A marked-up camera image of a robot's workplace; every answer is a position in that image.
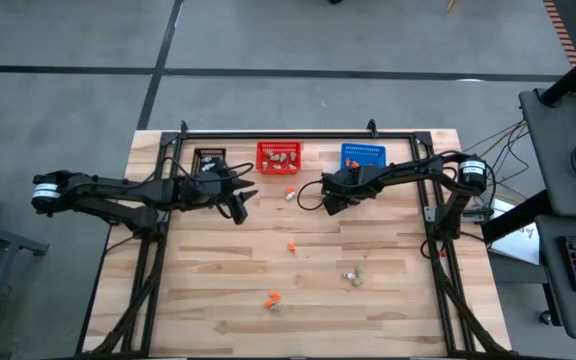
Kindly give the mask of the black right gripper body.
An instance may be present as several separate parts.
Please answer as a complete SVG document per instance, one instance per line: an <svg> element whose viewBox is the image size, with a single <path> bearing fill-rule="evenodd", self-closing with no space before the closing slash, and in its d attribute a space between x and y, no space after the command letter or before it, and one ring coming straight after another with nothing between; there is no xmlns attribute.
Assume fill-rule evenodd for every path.
<svg viewBox="0 0 576 360"><path fill-rule="evenodd" d="M363 185L363 169L342 169L323 174L323 194L342 198L365 199L367 188Z"/></svg>

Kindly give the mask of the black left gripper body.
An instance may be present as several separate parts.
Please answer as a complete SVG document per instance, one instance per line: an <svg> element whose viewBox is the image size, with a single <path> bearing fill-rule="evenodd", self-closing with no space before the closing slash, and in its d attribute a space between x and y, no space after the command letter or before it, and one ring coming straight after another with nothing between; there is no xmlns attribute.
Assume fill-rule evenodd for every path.
<svg viewBox="0 0 576 360"><path fill-rule="evenodd" d="M200 172L195 177L177 178L177 209L197 210L213 206L236 205L233 181L235 172L230 170Z"/></svg>

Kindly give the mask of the black plastic basket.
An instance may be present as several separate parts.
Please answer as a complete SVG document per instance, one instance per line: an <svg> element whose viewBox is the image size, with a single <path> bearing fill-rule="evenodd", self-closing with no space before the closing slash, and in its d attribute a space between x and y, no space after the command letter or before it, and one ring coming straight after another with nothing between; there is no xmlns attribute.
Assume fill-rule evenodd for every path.
<svg viewBox="0 0 576 360"><path fill-rule="evenodd" d="M208 164L202 163L202 159L204 157L212 157L212 162L208 163ZM207 171L209 171L219 161L224 161L225 158L226 158L226 149L225 148L196 148L194 150L194 154L193 154L191 174L197 175L197 174L201 173L201 172L199 172L199 169L204 165L207 165L207 167L208 167Z"/></svg>

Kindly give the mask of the blue plastic basket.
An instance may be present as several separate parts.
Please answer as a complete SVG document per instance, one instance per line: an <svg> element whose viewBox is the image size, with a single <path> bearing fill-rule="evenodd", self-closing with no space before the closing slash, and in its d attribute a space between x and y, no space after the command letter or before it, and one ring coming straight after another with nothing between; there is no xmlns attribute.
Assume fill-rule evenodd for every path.
<svg viewBox="0 0 576 360"><path fill-rule="evenodd" d="M359 163L359 167L385 167L386 149L384 146L343 143L341 145L340 168L346 169L345 160L349 158Z"/></svg>

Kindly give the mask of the red plastic basket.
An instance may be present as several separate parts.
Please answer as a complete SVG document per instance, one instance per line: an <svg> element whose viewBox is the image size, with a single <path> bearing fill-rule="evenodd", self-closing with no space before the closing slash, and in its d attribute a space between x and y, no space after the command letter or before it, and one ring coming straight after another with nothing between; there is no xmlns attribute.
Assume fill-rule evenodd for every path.
<svg viewBox="0 0 576 360"><path fill-rule="evenodd" d="M285 161L272 161L270 158L265 155L266 150L273 151L274 155L280 155L281 153L287 154L287 159ZM264 175L294 175L297 174L301 169L301 150L302 150L302 143L289 141L289 142L271 142L271 141L261 141L257 143L256 149L256 168L257 170L264 174ZM290 153L296 152L297 158L295 161L290 160ZM262 162L268 162L268 168L262 169ZM274 164L281 164L282 170L277 171L273 168ZM287 168L288 164L293 164L296 167L296 170L291 171Z"/></svg>

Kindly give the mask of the black desk leg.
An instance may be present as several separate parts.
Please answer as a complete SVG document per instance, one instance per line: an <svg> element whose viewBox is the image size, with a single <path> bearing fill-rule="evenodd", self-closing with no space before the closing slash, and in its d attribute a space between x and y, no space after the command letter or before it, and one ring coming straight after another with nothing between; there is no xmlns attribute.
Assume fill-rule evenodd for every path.
<svg viewBox="0 0 576 360"><path fill-rule="evenodd" d="M486 244L491 244L504 236L534 222L543 205L544 192L528 198L509 211L502 213L482 225L482 235Z"/></svg>

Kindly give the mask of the white paper sheet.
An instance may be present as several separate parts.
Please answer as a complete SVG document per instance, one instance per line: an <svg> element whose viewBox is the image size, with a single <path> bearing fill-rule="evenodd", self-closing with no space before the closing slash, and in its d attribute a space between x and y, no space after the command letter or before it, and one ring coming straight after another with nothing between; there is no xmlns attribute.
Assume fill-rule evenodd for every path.
<svg viewBox="0 0 576 360"><path fill-rule="evenodd" d="M541 264L540 237L535 223L523 226L495 240L489 245L489 249L493 253L514 260L535 266Z"/></svg>

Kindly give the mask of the grey desk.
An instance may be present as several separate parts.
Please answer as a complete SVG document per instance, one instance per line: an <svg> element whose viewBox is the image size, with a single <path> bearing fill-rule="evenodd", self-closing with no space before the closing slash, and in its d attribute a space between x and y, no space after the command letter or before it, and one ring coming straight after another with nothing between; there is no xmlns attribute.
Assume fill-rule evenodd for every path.
<svg viewBox="0 0 576 360"><path fill-rule="evenodd" d="M561 237L576 236L576 219L539 216L535 224L546 274L543 288L553 325L563 327L570 337L576 339L576 290L564 265L560 245Z"/></svg>
<svg viewBox="0 0 576 360"><path fill-rule="evenodd" d="M556 107L543 105L533 91L520 93L519 101L553 212L576 217L576 173L570 163L576 147L576 95Z"/></svg>

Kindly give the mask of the black aluminium table frame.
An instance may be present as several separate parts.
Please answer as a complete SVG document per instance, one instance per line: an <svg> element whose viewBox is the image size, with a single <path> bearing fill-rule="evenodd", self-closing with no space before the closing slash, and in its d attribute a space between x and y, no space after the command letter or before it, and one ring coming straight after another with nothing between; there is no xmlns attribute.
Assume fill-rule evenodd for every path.
<svg viewBox="0 0 576 360"><path fill-rule="evenodd" d="M236 225L214 210L174 213L164 246L128 230L108 238L78 344L90 354L116 326L156 256L162 276L118 351L170 358L434 357L466 343L455 308L438 298L420 253L423 209L433 185L386 188L376 199L329 216L315 180L337 170L345 142L365 130L286 131L302 143L294 175L248 174L258 193ZM286 200L286 189L295 188ZM296 251L291 253L288 244ZM343 274L362 266L360 287ZM280 300L269 296L278 292ZM274 300L281 311L264 302Z"/></svg>

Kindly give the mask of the black diagonal post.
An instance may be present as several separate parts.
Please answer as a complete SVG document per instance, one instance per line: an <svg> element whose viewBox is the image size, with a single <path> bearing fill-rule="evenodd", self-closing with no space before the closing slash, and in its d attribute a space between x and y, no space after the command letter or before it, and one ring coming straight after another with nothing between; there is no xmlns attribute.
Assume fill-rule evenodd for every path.
<svg viewBox="0 0 576 360"><path fill-rule="evenodd" d="M545 91L536 90L536 94L543 105L552 107L574 89L576 89L576 65Z"/></svg>

